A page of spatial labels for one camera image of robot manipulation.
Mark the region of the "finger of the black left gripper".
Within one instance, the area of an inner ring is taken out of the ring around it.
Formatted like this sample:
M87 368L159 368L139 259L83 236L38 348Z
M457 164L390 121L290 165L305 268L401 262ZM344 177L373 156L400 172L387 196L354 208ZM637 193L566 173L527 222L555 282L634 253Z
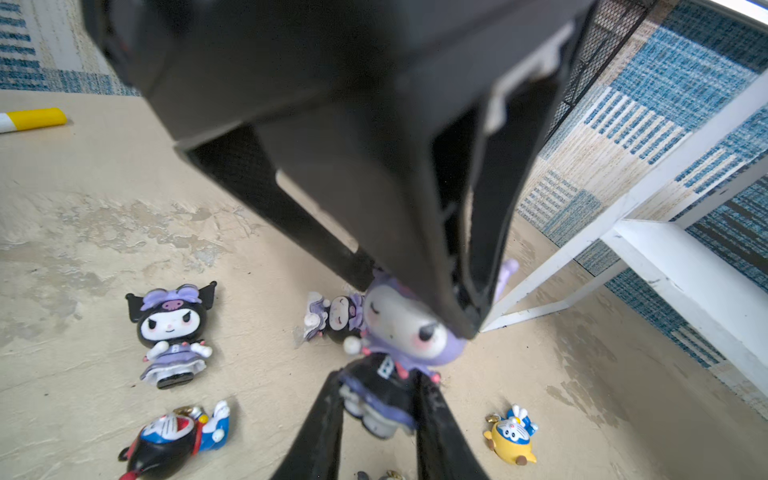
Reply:
M258 134L366 253L470 339L578 37L575 23L486 27Z

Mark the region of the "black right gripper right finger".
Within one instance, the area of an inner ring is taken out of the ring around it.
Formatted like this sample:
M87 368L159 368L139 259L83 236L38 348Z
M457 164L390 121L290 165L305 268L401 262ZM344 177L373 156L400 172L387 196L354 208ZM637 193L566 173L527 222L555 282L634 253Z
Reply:
M415 392L417 478L489 480L438 385L419 372Z

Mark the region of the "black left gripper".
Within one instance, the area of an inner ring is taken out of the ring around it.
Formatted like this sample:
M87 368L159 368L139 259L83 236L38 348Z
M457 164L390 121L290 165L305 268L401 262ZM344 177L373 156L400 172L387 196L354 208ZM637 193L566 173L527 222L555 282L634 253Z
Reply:
M471 149L492 86L561 77L591 1L85 1L85 29L180 156L351 286L352 251L278 185L253 128ZM545 58L541 74L526 66Z

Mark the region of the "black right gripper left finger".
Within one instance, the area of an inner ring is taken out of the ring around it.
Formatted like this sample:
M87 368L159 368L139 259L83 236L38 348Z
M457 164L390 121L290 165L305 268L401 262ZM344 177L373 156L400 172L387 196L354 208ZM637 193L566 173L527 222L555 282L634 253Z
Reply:
M344 409L339 394L341 371L332 371L272 480L336 480Z

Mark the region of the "striped purple Kuromi figure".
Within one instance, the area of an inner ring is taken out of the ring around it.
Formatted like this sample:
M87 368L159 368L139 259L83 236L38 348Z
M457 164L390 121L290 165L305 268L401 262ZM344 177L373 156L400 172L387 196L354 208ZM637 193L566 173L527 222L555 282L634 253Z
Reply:
M328 337L342 344L349 337L361 337L364 297L358 293L328 299L309 292L303 320L302 341Z

